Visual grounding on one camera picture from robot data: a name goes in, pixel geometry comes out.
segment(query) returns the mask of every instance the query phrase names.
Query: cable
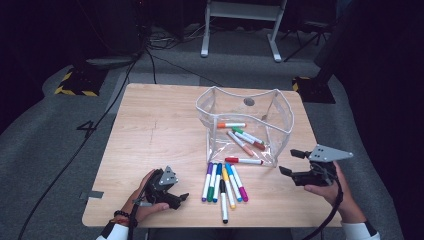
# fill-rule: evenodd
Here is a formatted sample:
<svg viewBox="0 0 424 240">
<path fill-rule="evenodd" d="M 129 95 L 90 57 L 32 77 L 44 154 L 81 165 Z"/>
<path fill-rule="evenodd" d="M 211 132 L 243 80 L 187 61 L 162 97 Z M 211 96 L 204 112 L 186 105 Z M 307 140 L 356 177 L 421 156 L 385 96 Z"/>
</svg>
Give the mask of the cable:
<svg viewBox="0 0 424 240">
<path fill-rule="evenodd" d="M 147 54 L 149 54 L 150 57 L 150 61 L 152 61 L 152 69 L 153 69 L 153 81 L 155 82 L 155 84 L 158 84 L 156 82 L 156 67 L 155 67 L 155 61 L 153 61 L 153 57 L 152 54 L 150 54 L 149 50 L 146 49 Z"/>
<path fill-rule="evenodd" d="M 144 184 L 143 188 L 140 191 L 140 194 L 138 195 L 137 199 L 142 199 L 143 198 L 143 194 L 144 191 L 146 190 L 146 185 L 148 182 L 150 182 L 150 180 L 152 179 L 153 174 L 150 175 L 149 179 L 147 179 L 146 184 Z M 129 229 L 128 229 L 128 236 L 127 239 L 128 240 L 133 240 L 133 234 L 134 234 L 134 223 L 137 221 L 135 219 L 136 215 L 137 215 L 137 210 L 138 210 L 139 205 L 138 204 L 134 204 L 133 208 L 131 209 L 131 213 L 130 213 L 130 223 L 129 223 Z"/>
<path fill-rule="evenodd" d="M 103 113 L 103 115 L 100 117 L 100 119 L 97 121 L 97 123 L 94 126 L 94 129 L 96 129 L 99 124 L 103 121 L 103 119 L 106 117 L 106 115 L 109 113 L 110 109 L 112 108 L 112 106 L 116 103 L 116 101 L 118 100 L 119 95 L 121 94 L 126 80 L 129 77 L 129 73 L 131 72 L 132 68 L 134 67 L 135 63 L 138 61 L 138 59 L 140 59 L 140 55 L 138 56 L 138 58 L 127 68 L 127 72 L 126 72 L 126 76 L 125 76 L 125 80 L 121 86 L 121 88 L 119 89 L 118 94 L 116 95 L 114 101 L 112 102 L 112 104 L 109 106 L 109 108 Z M 84 139 L 84 141 L 80 144 L 80 146 L 78 147 L 78 149 L 75 151 L 75 153 L 72 155 L 72 157 L 68 160 L 68 162 L 66 163 L 66 165 L 62 168 L 62 170 L 59 172 L 59 174 L 54 178 L 54 180 L 50 183 L 50 185 L 47 187 L 47 189 L 44 191 L 44 193 L 41 195 L 41 197 L 38 199 L 37 203 L 35 204 L 35 206 L 32 208 L 30 214 L 28 215 L 27 219 L 25 220 L 24 225 L 21 228 L 21 232 L 19 233 L 19 237 L 18 240 L 22 239 L 22 236 L 25 232 L 26 227 L 28 226 L 29 221 L 31 220 L 32 216 L 34 215 L 35 211 L 37 210 L 38 206 L 40 205 L 40 203 L 43 201 L 44 197 L 47 195 L 47 193 L 49 193 L 49 191 L 51 190 L 51 188 L 54 186 L 54 184 L 57 182 L 57 180 L 62 176 L 62 174 L 65 172 L 65 170 L 69 167 L 69 165 L 71 165 L 71 163 L 74 161 L 74 159 L 77 157 L 77 155 L 79 154 L 79 152 L 81 151 L 81 149 L 85 146 L 85 144 L 87 143 L 88 139 L 90 139 L 91 135 L 94 133 L 94 131 L 89 131 L 88 132 L 88 136 Z"/>
<path fill-rule="evenodd" d="M 94 34 L 97 36 L 97 38 L 100 40 L 100 42 L 103 44 L 103 46 L 105 46 L 109 51 L 120 55 L 120 56 L 129 56 L 129 55 L 133 55 L 133 54 L 139 54 L 143 48 L 140 47 L 140 49 L 138 51 L 136 51 L 133 54 L 128 54 L 128 53 L 124 53 L 124 52 L 120 52 L 120 50 L 116 50 L 111 48 L 104 40 L 103 38 L 100 36 L 99 32 L 96 30 L 96 28 L 94 27 L 93 21 L 91 21 L 90 17 L 88 16 L 87 12 L 85 11 L 84 7 L 82 6 L 80 0 L 76 0 L 78 6 L 80 7 L 81 11 L 83 12 L 85 18 L 87 19 L 88 23 L 90 24 L 91 29 L 93 29 Z"/>
<path fill-rule="evenodd" d="M 324 222 L 322 222 L 321 225 L 317 229 L 315 229 L 315 231 L 313 231 L 311 234 L 309 234 L 308 236 L 306 236 L 305 238 L 303 238 L 303 240 L 310 240 L 315 235 L 317 235 L 318 233 L 322 232 L 322 230 L 325 228 L 325 226 L 327 226 L 327 224 L 333 219 L 334 215 L 337 212 L 337 209 L 340 206 L 340 203 L 342 203 L 342 201 L 343 201 L 342 185 L 340 184 L 340 181 L 339 181 L 338 178 L 336 178 L 334 180 L 336 181 L 337 185 L 339 186 L 339 190 L 337 192 L 336 202 L 334 203 L 333 209 L 331 209 L 330 214 L 324 220 Z"/>
<path fill-rule="evenodd" d="M 189 72 L 189 73 L 191 73 L 191 74 L 194 74 L 194 75 L 196 75 L 196 76 L 199 76 L 199 77 L 201 77 L 201 78 L 203 78 L 203 79 L 206 79 L 206 80 L 208 80 L 208 81 L 210 81 L 210 82 L 214 83 L 214 84 L 215 84 L 215 85 L 217 85 L 217 86 L 224 87 L 224 86 L 222 86 L 221 84 L 219 84 L 219 83 L 215 82 L 214 80 L 211 80 L 211 79 L 209 79 L 209 78 L 207 78 L 207 77 L 203 77 L 203 76 L 201 76 L 201 75 L 199 75 L 199 74 L 197 74 L 197 73 L 195 73 L 195 72 L 193 72 L 193 71 L 190 71 L 190 70 L 188 70 L 188 69 L 186 69 L 186 68 L 183 68 L 183 67 L 181 67 L 181 66 L 178 66 L 178 65 L 176 65 L 176 64 L 173 64 L 173 63 L 169 62 L 169 61 L 168 61 L 168 60 L 166 60 L 166 59 L 163 59 L 163 58 L 157 57 L 157 56 L 155 56 L 155 55 L 152 55 L 152 57 L 157 58 L 157 59 L 159 59 L 159 60 L 162 60 L 162 61 L 164 61 L 164 62 L 167 62 L 168 64 L 170 64 L 170 65 L 172 65 L 172 66 L 174 66 L 174 67 L 180 68 L 180 69 L 182 69 L 182 70 L 184 70 L 184 71 L 186 71 L 186 72 Z"/>
<path fill-rule="evenodd" d="M 149 39 L 149 45 L 148 47 L 152 50 L 166 50 L 166 49 L 172 49 L 174 47 L 176 47 L 177 45 L 181 44 L 181 43 L 187 43 L 187 42 L 191 42 L 196 38 L 199 37 L 203 37 L 202 35 L 197 35 L 195 37 L 193 37 L 195 35 L 195 33 L 197 33 L 198 31 L 200 31 L 201 29 L 203 29 L 205 27 L 205 24 L 203 24 L 202 26 L 198 27 L 197 29 L 195 29 L 193 32 L 188 33 L 187 36 L 183 37 L 182 41 L 178 41 L 175 37 L 170 37 L 168 36 L 166 33 L 164 32 L 156 32 L 156 33 L 152 33 L 150 39 Z M 153 45 L 153 42 L 161 42 L 161 41 L 166 41 L 165 46 L 158 46 L 158 45 Z"/>
</svg>

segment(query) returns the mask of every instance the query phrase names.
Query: blue marker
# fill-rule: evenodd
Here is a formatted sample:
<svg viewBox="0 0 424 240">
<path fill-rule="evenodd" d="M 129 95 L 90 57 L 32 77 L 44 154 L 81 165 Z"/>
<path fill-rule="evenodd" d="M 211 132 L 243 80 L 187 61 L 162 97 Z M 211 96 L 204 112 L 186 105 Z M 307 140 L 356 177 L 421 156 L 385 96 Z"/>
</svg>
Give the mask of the blue marker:
<svg viewBox="0 0 424 240">
<path fill-rule="evenodd" d="M 227 169 L 228 177 L 230 177 L 231 185 L 233 186 L 234 193 L 236 194 L 236 198 L 238 202 L 243 201 L 243 198 L 240 195 L 240 190 L 237 186 L 236 179 L 234 178 L 233 170 L 231 169 L 231 165 L 229 163 L 225 164 L 225 169 Z"/>
<path fill-rule="evenodd" d="M 213 202 L 218 202 L 219 182 L 221 181 L 222 163 L 218 163 L 216 168 L 215 189 L 213 193 Z"/>
</svg>

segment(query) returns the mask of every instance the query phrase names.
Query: human hand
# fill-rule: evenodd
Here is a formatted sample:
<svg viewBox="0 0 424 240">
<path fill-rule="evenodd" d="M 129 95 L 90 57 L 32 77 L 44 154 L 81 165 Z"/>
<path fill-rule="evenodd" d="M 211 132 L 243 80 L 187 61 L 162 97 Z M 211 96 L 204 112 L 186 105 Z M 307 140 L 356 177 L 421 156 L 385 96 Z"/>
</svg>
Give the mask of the human hand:
<svg viewBox="0 0 424 240">
<path fill-rule="evenodd" d="M 339 164 L 334 161 L 336 166 L 337 176 L 340 181 L 340 185 L 343 191 L 343 201 L 341 202 L 338 211 L 342 217 L 344 223 L 362 223 L 366 221 L 366 217 L 363 214 L 360 207 L 357 205 L 353 199 L 352 192 L 347 184 L 346 178 L 339 166 Z M 308 192 L 316 194 L 318 196 L 324 197 L 324 199 L 334 206 L 336 202 L 338 185 L 333 184 L 331 186 L 320 187 L 316 185 L 306 185 L 304 189 Z"/>
<path fill-rule="evenodd" d="M 122 211 L 126 213 L 131 213 L 134 203 L 133 200 L 137 199 L 140 195 L 141 190 L 143 189 L 144 185 L 146 185 L 147 181 L 149 180 L 150 176 L 153 174 L 154 170 L 150 171 L 141 181 L 140 186 L 131 194 L 131 196 L 128 198 L 127 202 L 122 207 Z M 136 214 L 136 220 L 137 222 L 141 222 L 144 219 L 146 219 L 150 214 L 161 212 L 163 210 L 166 210 L 169 208 L 169 205 L 167 203 L 156 203 L 153 206 L 150 207 L 139 207 Z"/>
</svg>

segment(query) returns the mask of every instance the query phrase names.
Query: clear plastic box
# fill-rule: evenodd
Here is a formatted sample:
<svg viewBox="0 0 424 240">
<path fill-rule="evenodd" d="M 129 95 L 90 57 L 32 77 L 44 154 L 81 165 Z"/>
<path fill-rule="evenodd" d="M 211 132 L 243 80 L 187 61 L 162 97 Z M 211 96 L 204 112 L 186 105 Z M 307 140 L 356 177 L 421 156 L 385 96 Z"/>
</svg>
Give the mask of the clear plastic box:
<svg viewBox="0 0 424 240">
<path fill-rule="evenodd" d="M 227 157 L 262 160 L 263 166 L 276 167 L 278 156 L 287 145 L 293 129 L 294 115 L 290 104 L 278 89 L 256 95 L 232 94 L 211 87 L 196 101 L 199 119 L 207 128 L 207 162 L 224 162 Z M 245 123 L 245 133 L 265 142 L 259 149 L 244 140 L 250 155 L 228 134 L 232 128 L 219 123 Z"/>
</svg>

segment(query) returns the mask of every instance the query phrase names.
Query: bracelet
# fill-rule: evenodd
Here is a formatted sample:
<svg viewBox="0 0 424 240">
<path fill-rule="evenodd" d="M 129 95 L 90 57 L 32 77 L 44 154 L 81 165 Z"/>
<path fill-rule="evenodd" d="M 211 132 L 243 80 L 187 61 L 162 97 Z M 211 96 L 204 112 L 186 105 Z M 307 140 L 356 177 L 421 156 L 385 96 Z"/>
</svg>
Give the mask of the bracelet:
<svg viewBox="0 0 424 240">
<path fill-rule="evenodd" d="M 124 212 L 124 211 L 122 211 L 122 210 L 117 210 L 117 211 L 115 211 L 114 213 L 113 213 L 113 216 L 114 217 L 116 217 L 116 215 L 121 215 L 121 216 L 124 216 L 124 217 L 126 217 L 126 218 L 128 218 L 128 223 L 130 222 L 130 214 L 128 214 L 128 213 L 126 213 L 126 212 Z M 138 225 L 138 222 L 137 222 L 137 220 L 136 219 L 134 219 L 134 227 L 137 227 L 137 225 Z"/>
<path fill-rule="evenodd" d="M 113 216 L 116 217 L 116 215 L 122 215 L 122 216 L 130 219 L 130 214 L 128 214 L 128 213 L 126 213 L 126 212 L 124 212 L 122 210 L 115 211 L 115 213 L 113 214 Z"/>
</svg>

